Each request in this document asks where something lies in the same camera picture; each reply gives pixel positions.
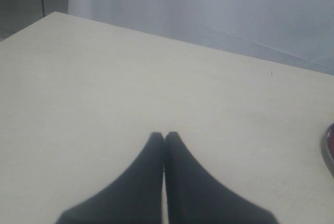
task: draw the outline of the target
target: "table surface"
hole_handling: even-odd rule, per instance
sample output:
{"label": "table surface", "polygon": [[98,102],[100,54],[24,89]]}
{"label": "table surface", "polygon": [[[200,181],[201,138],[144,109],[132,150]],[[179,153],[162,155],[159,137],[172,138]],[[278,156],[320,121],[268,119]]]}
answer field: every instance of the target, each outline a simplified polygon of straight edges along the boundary
{"label": "table surface", "polygon": [[0,91],[0,223],[54,223],[153,131],[281,223],[334,222],[334,76],[53,13],[0,43]]}

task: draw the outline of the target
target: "white table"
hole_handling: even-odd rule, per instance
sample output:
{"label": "white table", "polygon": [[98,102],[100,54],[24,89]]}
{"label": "white table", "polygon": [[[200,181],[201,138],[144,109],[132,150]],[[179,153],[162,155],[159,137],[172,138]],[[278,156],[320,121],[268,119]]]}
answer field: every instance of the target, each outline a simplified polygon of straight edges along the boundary
{"label": "white table", "polygon": [[53,223],[152,131],[281,223],[334,222],[334,76],[53,13],[0,43],[0,92],[0,223]]}

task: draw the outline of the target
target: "gray floor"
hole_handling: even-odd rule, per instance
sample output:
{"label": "gray floor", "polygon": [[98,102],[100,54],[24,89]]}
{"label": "gray floor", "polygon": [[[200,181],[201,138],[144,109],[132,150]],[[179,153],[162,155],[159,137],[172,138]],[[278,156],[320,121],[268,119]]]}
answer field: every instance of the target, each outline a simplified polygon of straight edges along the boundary
{"label": "gray floor", "polygon": [[[67,13],[68,0],[44,0],[45,12],[53,11]],[[0,0],[0,39],[41,19],[42,8],[40,0]]]}

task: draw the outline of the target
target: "floor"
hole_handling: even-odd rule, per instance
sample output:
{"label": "floor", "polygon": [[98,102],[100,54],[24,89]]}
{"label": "floor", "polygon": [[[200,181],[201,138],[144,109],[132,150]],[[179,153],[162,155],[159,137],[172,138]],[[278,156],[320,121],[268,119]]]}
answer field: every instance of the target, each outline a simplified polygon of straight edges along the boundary
{"label": "floor", "polygon": [[[44,0],[45,13],[67,13],[68,0]],[[41,0],[0,0],[0,40],[41,19]]]}

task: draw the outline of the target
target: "white curtain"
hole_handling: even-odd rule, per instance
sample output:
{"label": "white curtain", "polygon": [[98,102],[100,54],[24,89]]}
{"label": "white curtain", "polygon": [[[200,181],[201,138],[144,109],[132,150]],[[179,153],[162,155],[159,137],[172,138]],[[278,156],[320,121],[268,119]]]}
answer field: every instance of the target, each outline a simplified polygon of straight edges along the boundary
{"label": "white curtain", "polygon": [[334,0],[69,0],[68,11],[334,74]]}

